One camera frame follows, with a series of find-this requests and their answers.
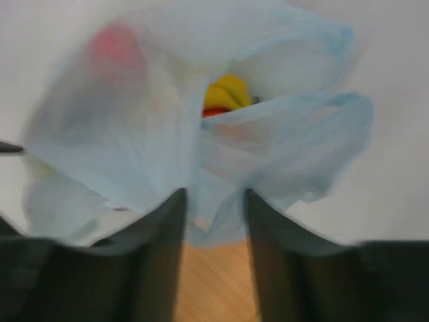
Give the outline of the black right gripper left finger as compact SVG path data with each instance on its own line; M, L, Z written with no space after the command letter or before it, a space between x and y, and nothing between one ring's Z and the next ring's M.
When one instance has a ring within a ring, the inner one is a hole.
M2 321L172 321L185 189L90 247L26 237L1 222Z

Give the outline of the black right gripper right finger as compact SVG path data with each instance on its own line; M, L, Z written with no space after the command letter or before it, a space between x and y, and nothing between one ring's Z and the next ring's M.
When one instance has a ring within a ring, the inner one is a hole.
M428 242L342 246L244 196L263 321L427 321Z

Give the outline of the light blue plastic bag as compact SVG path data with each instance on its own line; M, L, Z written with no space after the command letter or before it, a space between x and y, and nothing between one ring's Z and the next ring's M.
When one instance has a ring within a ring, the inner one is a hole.
M28 126L37 172L25 199L30 230L71 244L114 209L149 215L186 189L186 239L243 240L243 193L276 211L325 197L363 149L364 96L328 91L353 30L283 1L181 1L125 15L141 69L71 53ZM202 117L209 85L234 74L253 103Z

